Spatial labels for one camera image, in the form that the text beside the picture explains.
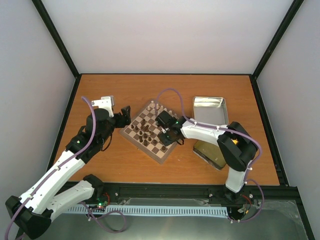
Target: white panel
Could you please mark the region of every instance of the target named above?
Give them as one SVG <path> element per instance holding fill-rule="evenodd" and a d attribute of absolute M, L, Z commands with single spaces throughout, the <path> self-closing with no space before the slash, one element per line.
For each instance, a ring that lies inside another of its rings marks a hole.
<path fill-rule="evenodd" d="M 258 79 L 292 186 L 320 239 L 320 2 L 304 1 Z"/>
<path fill-rule="evenodd" d="M 254 72 L 292 0 L 44 0 L 81 73 Z"/>
<path fill-rule="evenodd" d="M 74 78 L 32 1 L 1 0 L 2 238 L 10 221 L 5 201 L 25 192 L 44 174 L 73 83 Z"/>

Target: silver tray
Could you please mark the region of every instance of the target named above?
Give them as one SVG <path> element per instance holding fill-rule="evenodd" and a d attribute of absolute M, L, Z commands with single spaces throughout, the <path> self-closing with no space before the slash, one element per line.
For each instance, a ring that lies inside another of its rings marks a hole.
<path fill-rule="evenodd" d="M 223 97 L 195 96 L 193 98 L 193 118 L 206 124 L 228 124 L 226 100 Z"/>

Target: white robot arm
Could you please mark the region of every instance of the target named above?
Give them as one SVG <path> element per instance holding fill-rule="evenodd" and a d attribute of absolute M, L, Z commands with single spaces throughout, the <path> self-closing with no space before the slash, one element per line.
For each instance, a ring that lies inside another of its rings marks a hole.
<path fill-rule="evenodd" d="M 247 167 L 258 148 L 244 137 L 219 129 L 231 129 L 249 135 L 239 123 L 232 122 L 228 126 L 216 125 L 217 129 L 212 129 L 197 125 L 197 121 L 192 118 L 190 121 L 186 121 L 184 117 L 176 119 L 166 111 L 162 111 L 155 120 L 162 127 L 159 139 L 165 146 L 173 142 L 180 143 L 179 141 L 182 141 L 183 144 L 184 139 L 198 139 L 219 146 L 229 165 L 226 188 L 233 193 L 238 193 L 242 189 L 248 171 Z"/>
<path fill-rule="evenodd" d="M 41 236 L 51 222 L 70 207 L 92 196 L 97 199 L 103 193 L 103 182 L 91 174 L 84 177 L 74 187 L 56 195 L 75 172 L 87 164 L 98 152 L 105 150 L 103 150 L 104 144 L 115 128 L 123 128 L 131 123 L 130 106 L 122 108 L 122 114 L 113 113 L 113 96 L 105 96 L 92 101 L 91 105 L 98 106 L 98 108 L 94 110 L 96 126 L 93 140 L 88 148 L 72 158 L 75 153 L 86 146 L 92 137 L 94 120 L 92 114 L 87 117 L 86 125 L 82 126 L 77 135 L 71 139 L 65 151 L 47 173 L 20 197 L 11 196 L 5 202 L 12 218 L 22 203 L 30 199 L 14 220 L 30 239 Z"/>

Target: black metal frame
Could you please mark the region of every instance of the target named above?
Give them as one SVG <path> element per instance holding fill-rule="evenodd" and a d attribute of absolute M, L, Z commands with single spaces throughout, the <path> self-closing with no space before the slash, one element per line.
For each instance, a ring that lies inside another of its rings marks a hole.
<path fill-rule="evenodd" d="M 262 186 L 262 190 L 265 198 L 273 199 L 273 200 L 294 200 L 298 206 L 298 210 L 299 210 L 301 219 L 303 221 L 307 236 L 309 239 L 312 240 L 312 239 L 315 239 L 315 237 L 310 227 L 303 203 L 300 198 L 299 191 L 296 187 L 289 186 L 289 182 L 288 182 L 288 179 L 284 170 L 284 166 L 277 148 L 275 137 L 273 135 L 271 125 L 267 116 L 267 112 L 266 112 L 266 109 L 259 91 L 259 87 L 257 84 L 257 78 L 259 74 L 262 72 L 268 59 L 270 58 L 271 54 L 273 53 L 280 39 L 284 35 L 286 29 L 288 28 L 290 22 L 292 21 L 295 14 L 297 13 L 299 7 L 302 5 L 303 1 L 304 0 L 293 0 L 289 10 L 284 16 L 279 28 L 277 29 L 274 37 L 272 38 L 269 46 L 267 47 L 265 53 L 263 54 L 253 74 L 227 74 L 227 75 L 247 75 L 249 76 L 251 81 L 252 90 L 256 99 L 256 103 L 259 109 L 264 131 L 266 134 L 266 138 L 270 147 L 271 155 L 274 161 L 275 169 L 276 169 L 277 176 L 280 183 L 280 186 Z M 66 61 L 72 74 L 75 77 L 75 83 L 74 83 L 68 104 L 66 106 L 65 114 L 63 116 L 63 120 L 58 132 L 58 136 L 56 138 L 56 142 L 54 144 L 54 148 L 48 164 L 48 169 L 49 169 L 53 165 L 55 157 L 57 155 L 61 138 L 67 124 L 69 113 L 73 105 L 82 74 L 78 72 L 75 64 L 73 63 L 71 56 L 69 55 L 62 39 L 60 38 L 59 33 L 55 28 L 42 1 L 32 0 L 32 2 L 36 7 L 36 9 L 38 10 L 44 24 L 48 28 L 52 38 L 54 39 L 57 47 L 59 48 L 62 56 L 64 57 L 64 60 Z M 75 184 L 76 182 L 67 182 L 64 185 L 64 187 L 61 189 L 61 191 L 64 191 L 74 186 Z M 214 198 L 209 198 L 210 192 L 220 191 L 221 188 L 222 188 L 221 185 L 104 183 L 104 191 L 109 193 L 111 202 L 119 202 L 121 200 L 125 200 L 128 198 L 184 198 L 184 199 L 208 199 L 212 204 L 221 204 L 227 207 L 233 206 L 234 204 L 230 204 L 226 201 L 221 202 L 221 201 L 215 200 Z M 256 186 L 245 186 L 244 190 L 251 192 L 252 194 L 254 194 L 254 196 L 258 198 L 261 196 L 261 193 Z"/>

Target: orange wooden surface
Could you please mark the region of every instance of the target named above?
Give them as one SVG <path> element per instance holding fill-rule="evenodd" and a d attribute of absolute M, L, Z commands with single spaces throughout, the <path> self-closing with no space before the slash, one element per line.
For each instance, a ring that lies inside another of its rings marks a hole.
<path fill-rule="evenodd" d="M 249 177 L 261 185 L 279 185 L 250 80 L 245 75 L 85 74 L 80 80 L 56 160 L 79 128 L 86 124 L 90 114 L 81 96 L 97 100 L 113 95 L 114 111 L 119 112 L 122 107 L 130 105 L 134 116 L 148 100 L 155 99 L 161 90 L 168 87 L 181 93 L 188 116 L 192 115 L 195 96 L 225 98 L 229 122 L 241 123 L 263 148 L 262 157 L 253 166 Z M 165 92 L 159 101 L 181 113 L 179 98 L 173 91 Z M 104 182 L 224 184 L 228 167 L 217 171 L 196 156 L 192 151 L 195 142 L 194 139 L 186 139 L 185 144 L 177 146 L 160 165 L 116 129 L 109 149 L 94 156 L 70 181 L 80 181 L 84 176 L 94 174 Z"/>

